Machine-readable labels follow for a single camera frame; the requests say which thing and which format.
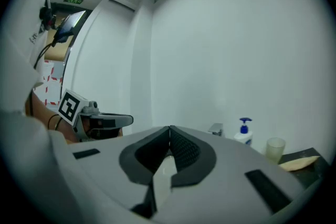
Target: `black cable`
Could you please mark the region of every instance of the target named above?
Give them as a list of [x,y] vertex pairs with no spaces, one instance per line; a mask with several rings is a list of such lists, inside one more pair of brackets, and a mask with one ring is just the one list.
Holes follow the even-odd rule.
[[46,47],[44,47],[43,50],[40,52],[40,54],[38,55],[37,60],[36,60],[36,62],[35,62],[35,64],[34,64],[34,69],[36,69],[39,60],[42,58],[42,56],[47,52],[47,50],[48,50],[51,46],[52,46],[52,43],[49,44],[49,45],[47,45]]
[[62,118],[59,119],[59,121],[57,122],[56,126],[55,126],[55,131],[57,131],[58,125],[59,123],[62,121]]
[[51,117],[50,117],[50,119],[49,119],[49,121],[48,121],[48,130],[49,130],[49,124],[50,124],[50,121],[51,121],[51,119],[53,118],[53,117],[55,117],[55,116],[59,116],[58,114],[55,114],[55,115],[52,115]]
[[[54,43],[50,43],[48,44],[46,47],[43,48],[43,50],[40,52],[40,54],[37,57],[37,60],[34,64],[34,69],[36,69],[37,64],[39,62],[39,60],[42,58],[42,56],[47,52],[47,50],[53,45]],[[30,109],[30,116],[34,116],[33,113],[33,90],[30,91],[29,94],[29,109]]]

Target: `black panel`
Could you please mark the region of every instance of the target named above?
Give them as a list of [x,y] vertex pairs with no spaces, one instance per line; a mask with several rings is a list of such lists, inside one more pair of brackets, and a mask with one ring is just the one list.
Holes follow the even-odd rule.
[[170,149],[178,171],[172,176],[172,187],[198,184],[216,165],[214,149],[176,126],[170,127],[170,136]]
[[116,121],[113,119],[96,119],[96,118],[90,118],[86,117],[90,121],[90,128],[91,129],[102,129],[102,128],[114,128],[116,125]]
[[130,181],[149,185],[169,149],[169,127],[127,146],[120,153],[119,163]]
[[137,213],[138,215],[145,218],[151,218],[153,214],[157,211],[154,197],[153,181],[151,181],[149,184],[143,203],[134,206],[131,210],[132,212]]
[[324,178],[330,167],[327,161],[323,158],[323,156],[321,156],[321,154],[318,153],[317,150],[315,150],[313,147],[304,151],[285,154],[281,157],[279,164],[286,163],[294,159],[302,158],[302,156],[304,157],[320,156],[311,165],[308,165],[303,169],[290,172],[292,175],[294,175],[294,177],[297,178],[298,181],[300,181],[300,183],[304,186],[304,188],[308,188],[316,180]]
[[290,204],[291,200],[262,171],[254,170],[245,175],[273,213]]
[[74,153],[74,157],[76,159],[81,159],[81,158],[85,158],[85,157],[89,157],[95,154],[100,153],[99,150],[97,150],[96,148],[93,148],[91,150],[87,150],[87,151],[80,151],[80,152],[75,152]]

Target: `white wall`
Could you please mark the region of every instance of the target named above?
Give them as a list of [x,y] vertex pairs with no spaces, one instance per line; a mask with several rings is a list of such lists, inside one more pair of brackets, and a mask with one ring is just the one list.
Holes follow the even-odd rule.
[[153,125],[226,136],[251,117],[253,148],[335,149],[335,26],[323,0],[162,0],[153,15]]
[[143,0],[136,9],[125,47],[123,105],[134,117],[123,134],[141,132],[152,125],[151,103],[151,36],[153,0]]
[[152,9],[153,0],[136,12],[103,0],[76,38],[64,76],[63,91],[96,100],[102,112],[132,115],[124,135],[152,127]]
[[134,12],[102,1],[83,25],[70,53],[64,88],[96,100],[101,112],[129,113],[123,94],[123,68],[132,57],[126,50]]
[[154,0],[143,0],[134,16],[133,54],[130,81],[132,132],[151,128],[151,37]]

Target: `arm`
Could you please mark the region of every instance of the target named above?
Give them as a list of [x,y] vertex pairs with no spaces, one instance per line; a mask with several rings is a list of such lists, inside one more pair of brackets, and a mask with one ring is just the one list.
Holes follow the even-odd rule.
[[[48,128],[48,121],[49,119],[55,115],[56,113],[47,109],[46,106],[39,100],[39,98],[33,93],[33,113],[34,117],[40,120],[46,128]],[[26,114],[29,115],[29,100],[26,102]],[[55,116],[50,120],[49,123],[49,129],[54,130],[55,125],[59,121],[60,116]],[[67,123],[66,121],[62,120],[60,124],[58,125],[57,130],[61,132],[67,142],[78,142],[78,139],[76,138],[75,132],[72,129],[72,126]]]

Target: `exit sign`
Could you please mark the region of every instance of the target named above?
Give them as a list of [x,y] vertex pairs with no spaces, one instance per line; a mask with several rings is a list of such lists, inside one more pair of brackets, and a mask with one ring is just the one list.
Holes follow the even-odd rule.
[[64,0],[64,2],[80,5],[83,2],[83,0]]

